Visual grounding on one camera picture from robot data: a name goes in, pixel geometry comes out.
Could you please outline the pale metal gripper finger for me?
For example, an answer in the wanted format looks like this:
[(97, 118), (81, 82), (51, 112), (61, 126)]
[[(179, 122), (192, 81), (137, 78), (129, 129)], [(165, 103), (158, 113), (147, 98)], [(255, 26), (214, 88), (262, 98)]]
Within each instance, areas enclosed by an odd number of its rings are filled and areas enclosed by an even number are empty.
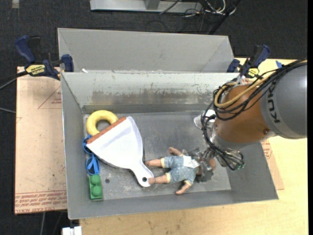
[(184, 156), (190, 156), (193, 159), (204, 159), (205, 153), (202, 152), (199, 148), (195, 148), (189, 151), (186, 151), (185, 149), (182, 150), (182, 153)]
[(211, 162), (199, 162), (197, 172), (212, 172)]

